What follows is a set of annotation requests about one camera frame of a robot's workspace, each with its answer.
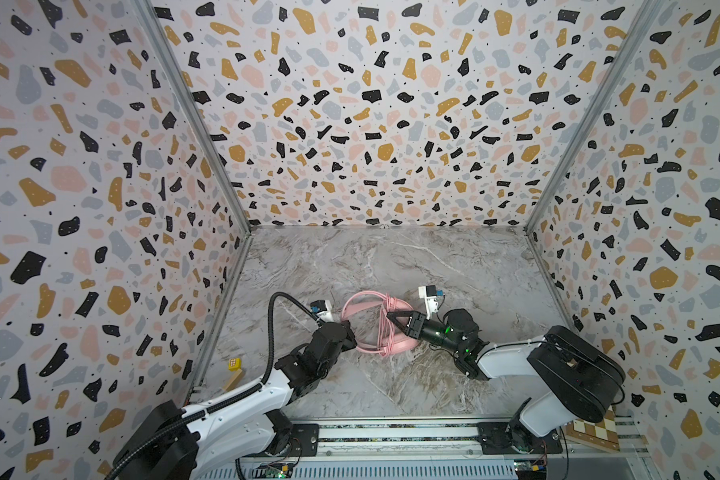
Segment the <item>pink headphones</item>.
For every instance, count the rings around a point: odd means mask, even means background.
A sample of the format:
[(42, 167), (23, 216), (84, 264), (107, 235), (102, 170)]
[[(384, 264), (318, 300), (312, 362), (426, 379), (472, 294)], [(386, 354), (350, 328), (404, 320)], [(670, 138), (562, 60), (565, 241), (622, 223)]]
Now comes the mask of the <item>pink headphones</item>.
[(376, 310), (378, 325), (376, 339), (372, 343), (358, 341), (357, 349), (365, 354), (389, 357), (413, 350), (419, 341), (406, 336), (386, 317), (389, 311), (411, 310), (412, 306), (404, 300), (377, 291), (365, 290), (352, 295), (344, 304), (340, 318), (348, 321), (367, 310)]

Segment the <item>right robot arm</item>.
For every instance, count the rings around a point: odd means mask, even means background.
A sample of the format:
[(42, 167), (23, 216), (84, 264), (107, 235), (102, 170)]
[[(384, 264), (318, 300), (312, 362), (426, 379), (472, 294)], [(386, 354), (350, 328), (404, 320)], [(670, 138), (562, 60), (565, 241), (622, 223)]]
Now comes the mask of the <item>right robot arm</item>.
[(455, 367), (472, 380), (529, 376), (547, 387), (541, 397), (526, 399), (508, 422), (480, 435), (493, 448), (530, 453), (575, 419), (602, 421), (625, 398), (623, 369), (562, 325), (533, 339), (496, 344), (479, 337), (478, 325), (465, 309), (447, 312), (442, 322), (404, 310), (389, 312), (387, 319), (406, 336), (448, 352)]

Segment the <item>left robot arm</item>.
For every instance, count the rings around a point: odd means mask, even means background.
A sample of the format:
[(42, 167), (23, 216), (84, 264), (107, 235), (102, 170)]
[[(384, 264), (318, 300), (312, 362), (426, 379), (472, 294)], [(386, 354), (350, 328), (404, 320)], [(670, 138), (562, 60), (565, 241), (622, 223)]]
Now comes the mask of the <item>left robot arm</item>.
[(198, 479), (245, 456), (280, 454), (293, 430), (282, 409), (313, 391), (340, 354), (356, 346), (349, 322), (327, 322), (267, 376), (202, 403), (179, 407), (168, 400), (154, 407), (106, 477)]

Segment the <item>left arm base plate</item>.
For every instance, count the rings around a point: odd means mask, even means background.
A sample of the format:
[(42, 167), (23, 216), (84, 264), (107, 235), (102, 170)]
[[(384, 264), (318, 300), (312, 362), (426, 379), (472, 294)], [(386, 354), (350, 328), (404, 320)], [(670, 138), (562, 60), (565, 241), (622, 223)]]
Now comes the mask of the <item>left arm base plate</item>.
[(274, 428), (275, 436), (264, 452), (270, 456), (315, 457), (319, 444), (317, 423), (296, 423)]

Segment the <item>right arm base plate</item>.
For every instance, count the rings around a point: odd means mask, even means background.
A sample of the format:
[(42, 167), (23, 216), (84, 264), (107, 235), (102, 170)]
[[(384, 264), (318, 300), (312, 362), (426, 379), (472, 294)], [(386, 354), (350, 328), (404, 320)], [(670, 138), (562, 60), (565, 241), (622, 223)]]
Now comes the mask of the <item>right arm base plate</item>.
[(561, 454), (563, 445), (558, 433), (535, 437), (520, 424), (508, 422), (480, 422), (476, 437), (484, 455)]

